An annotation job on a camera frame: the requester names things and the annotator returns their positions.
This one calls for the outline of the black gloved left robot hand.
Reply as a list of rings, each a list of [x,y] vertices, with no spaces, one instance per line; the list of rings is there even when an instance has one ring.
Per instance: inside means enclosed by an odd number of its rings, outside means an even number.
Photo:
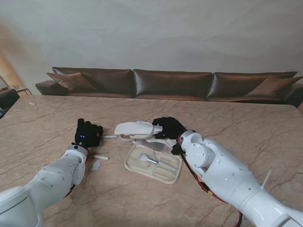
[[[103,127],[79,118],[74,143],[83,148],[98,147],[103,136]]]

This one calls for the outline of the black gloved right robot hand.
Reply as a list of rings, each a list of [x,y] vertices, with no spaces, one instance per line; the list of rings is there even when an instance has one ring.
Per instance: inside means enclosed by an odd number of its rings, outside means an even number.
[[[162,131],[154,135],[156,139],[177,140],[179,135],[186,131],[186,128],[173,117],[156,118],[152,125],[162,127]]]

